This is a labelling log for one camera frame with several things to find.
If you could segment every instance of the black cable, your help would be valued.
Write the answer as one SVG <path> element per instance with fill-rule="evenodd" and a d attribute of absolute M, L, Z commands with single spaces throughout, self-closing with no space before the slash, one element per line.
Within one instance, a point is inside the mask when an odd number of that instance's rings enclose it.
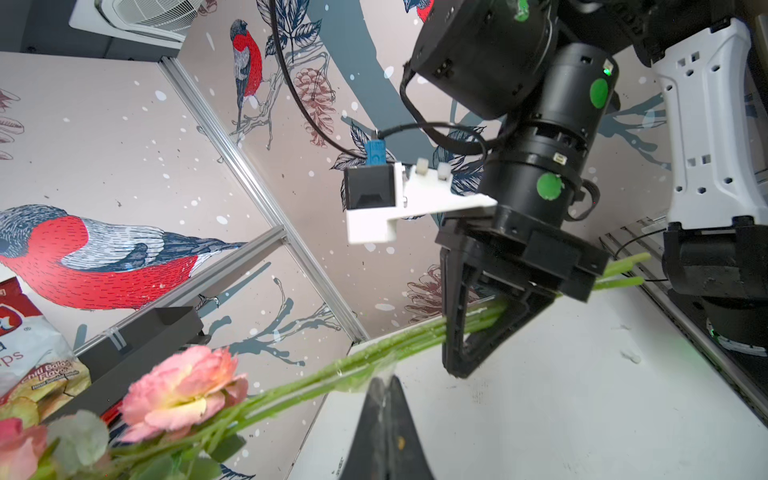
<path fill-rule="evenodd" d="M 346 148 L 333 141 L 331 137 L 326 135 L 326 133 L 317 126 L 310 113 L 306 111 L 306 108 L 304 108 L 304 104 L 301 102 L 301 98 L 299 98 L 299 94 L 296 93 L 296 89 L 294 88 L 293 82 L 290 79 L 290 72 L 288 71 L 288 66 L 286 65 L 285 56 L 283 56 L 283 49 L 280 47 L 280 32 L 277 30 L 276 0 L 270 0 L 270 24 L 272 26 L 272 40 L 275 44 L 275 57 L 277 58 L 277 63 L 280 65 L 280 70 L 283 72 L 283 78 L 285 78 L 286 84 L 288 85 L 288 90 L 290 90 L 290 93 L 293 96 L 293 100 L 296 102 L 296 106 L 299 107 L 299 110 L 301 110 L 301 113 L 304 115 L 306 121 L 312 125 L 312 128 L 315 129 L 317 134 L 322 137 L 323 140 L 327 141 L 338 150 L 344 152 L 345 154 L 352 155 L 355 158 L 366 158 L 364 155 L 351 150 L 347 150 Z"/>
<path fill-rule="evenodd" d="M 661 228 L 659 230 L 654 230 L 653 232 L 644 233 L 643 235 L 640 235 L 639 237 L 633 238 L 632 240 L 626 242 L 624 245 L 619 247 L 619 250 L 616 250 L 616 253 L 614 254 L 614 260 L 619 260 L 619 253 L 621 253 L 622 250 L 624 250 L 625 248 L 629 247 L 632 243 L 637 242 L 638 240 L 642 240 L 645 237 L 650 237 L 651 235 L 655 235 L 656 233 L 664 232 L 666 230 L 667 230 L 666 228 Z M 643 280 L 645 280 L 646 282 L 668 282 L 669 281 L 668 278 L 657 278 L 655 280 L 650 280 L 648 278 L 643 278 Z"/>
<path fill-rule="evenodd" d="M 406 89 L 408 87 L 408 84 L 413 80 L 413 78 L 416 76 L 416 72 L 411 69 L 411 62 L 408 61 L 403 66 L 403 72 L 402 72 L 402 81 L 400 82 L 400 99 L 402 100 L 402 104 L 406 106 L 406 109 L 410 114 L 413 116 L 413 118 L 416 120 L 416 123 L 419 124 L 428 124 L 428 122 L 424 115 L 419 111 L 418 108 L 411 102 L 411 99 L 408 98 L 408 94 L 406 93 Z M 480 155 L 482 153 L 482 146 L 478 144 L 478 142 L 468 142 L 468 141 L 460 141 L 455 140 L 453 138 L 450 138 L 447 135 L 441 134 L 434 128 L 423 128 L 424 133 L 427 134 L 429 138 L 431 138 L 437 145 L 445 148 L 447 151 L 453 153 L 454 155 Z M 486 148 L 488 150 L 496 147 L 501 147 L 505 141 L 507 141 L 508 138 L 514 134 L 515 129 L 511 128 L 507 133 L 503 135 L 499 135 L 498 137 L 494 138 L 493 140 L 486 140 Z"/>
<path fill-rule="evenodd" d="M 482 153 L 482 158 L 480 159 L 482 162 L 485 162 L 485 159 L 488 158 L 488 141 L 480 135 L 479 132 L 475 130 L 474 127 L 469 127 L 467 125 L 461 125 L 461 124 L 455 124 L 450 121 L 419 121 L 413 124 L 404 124 L 404 125 L 398 125 L 397 127 L 387 128 L 386 130 L 377 132 L 377 136 L 379 139 L 383 140 L 384 138 L 387 138 L 389 135 L 397 134 L 401 131 L 405 130 L 414 130 L 416 128 L 426 131 L 427 127 L 446 127 L 446 128 L 452 128 L 453 130 L 460 130 L 465 131 L 471 136 L 473 136 L 477 142 L 462 142 L 462 143 L 477 143 L 480 145 L 480 150 Z"/>
<path fill-rule="evenodd" d="M 589 193 L 589 197 L 592 199 L 592 205 L 585 212 L 583 212 L 581 215 L 575 218 L 571 216 L 570 212 L 565 212 L 565 221 L 567 222 L 581 222 L 582 220 L 586 220 L 587 217 L 589 217 L 589 214 L 592 213 L 592 210 L 594 210 L 594 208 L 598 205 L 598 202 L 600 201 L 600 189 L 594 182 L 589 181 L 586 178 L 582 178 L 581 184 L 584 186 L 584 189 Z"/>
<path fill-rule="evenodd" d="M 639 236 L 639 237 L 637 237 L 637 238 L 633 238 L 632 240 L 630 240 L 630 241 L 626 242 L 624 245 L 622 245 L 621 247 L 619 247 L 619 250 L 616 250 L 616 254 L 614 255 L 614 259 L 616 259 L 616 260 L 619 260 L 619 253 L 621 253 L 621 251 L 622 251 L 623 249 L 625 249 L 625 248 L 629 247 L 629 246 L 630 246 L 632 243 L 635 243 L 635 242 L 637 242 L 638 240 L 643 240 L 645 237 L 650 237 L 651 235 L 655 235 L 656 233 L 661 233 L 661 232 L 664 232 L 664 231 L 666 231 L 666 230 L 667 230 L 666 228 L 661 228 L 661 229 L 659 229 L 659 230 L 654 230 L 654 231 L 652 231 L 652 232 L 649 232 L 649 233 L 644 233 L 643 235 L 640 235 L 640 236 Z"/>

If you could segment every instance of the led light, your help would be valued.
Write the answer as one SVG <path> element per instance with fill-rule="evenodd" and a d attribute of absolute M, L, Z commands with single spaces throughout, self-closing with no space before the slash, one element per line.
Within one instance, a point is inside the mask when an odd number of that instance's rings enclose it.
<path fill-rule="evenodd" d="M 614 64 L 612 61 L 605 59 L 603 62 L 603 73 L 610 77 L 614 73 Z"/>

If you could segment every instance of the white bracket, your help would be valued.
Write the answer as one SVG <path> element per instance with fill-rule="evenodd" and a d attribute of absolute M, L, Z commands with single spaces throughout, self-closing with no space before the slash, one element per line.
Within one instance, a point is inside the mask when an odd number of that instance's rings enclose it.
<path fill-rule="evenodd" d="M 669 47 L 654 64 L 672 143 L 674 185 L 669 222 L 685 230 L 730 227 L 748 215 L 768 224 L 750 159 L 744 69 L 750 33 L 732 18 Z"/>
<path fill-rule="evenodd" d="M 346 211 L 349 243 L 386 243 L 397 238 L 397 220 L 418 215 L 437 214 L 477 207 L 494 207 L 497 202 L 484 194 L 456 195 L 451 192 L 451 166 L 441 163 L 438 170 L 419 158 L 411 166 L 406 180 L 406 167 L 395 163 L 395 206 L 359 208 Z"/>

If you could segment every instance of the pink rose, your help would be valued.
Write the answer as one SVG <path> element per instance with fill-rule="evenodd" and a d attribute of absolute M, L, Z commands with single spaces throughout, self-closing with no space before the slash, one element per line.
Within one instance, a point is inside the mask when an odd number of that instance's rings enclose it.
<path fill-rule="evenodd" d="M 128 389 L 121 411 L 130 428 L 121 440 L 139 442 L 162 432 L 181 437 L 225 406 L 242 402 L 248 381 L 234 376 L 235 370 L 237 359 L 226 348 L 193 346 L 166 359 Z"/>
<path fill-rule="evenodd" d="M 20 419 L 0 420 L 0 478 L 27 480 L 45 451 L 44 426 L 22 427 Z"/>

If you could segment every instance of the green dot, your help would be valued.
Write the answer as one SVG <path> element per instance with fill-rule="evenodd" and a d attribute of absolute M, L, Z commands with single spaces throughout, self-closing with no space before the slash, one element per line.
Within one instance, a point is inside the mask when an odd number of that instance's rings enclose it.
<path fill-rule="evenodd" d="M 589 99 L 592 100 L 595 108 L 605 106 L 605 101 L 608 99 L 608 82 L 605 78 L 598 78 L 592 82 L 592 86 L 589 87 Z"/>
<path fill-rule="evenodd" d="M 560 192 L 563 190 L 563 180 L 557 175 L 547 172 L 542 174 L 536 182 L 536 191 L 539 197 L 544 200 L 555 200 L 560 197 Z"/>

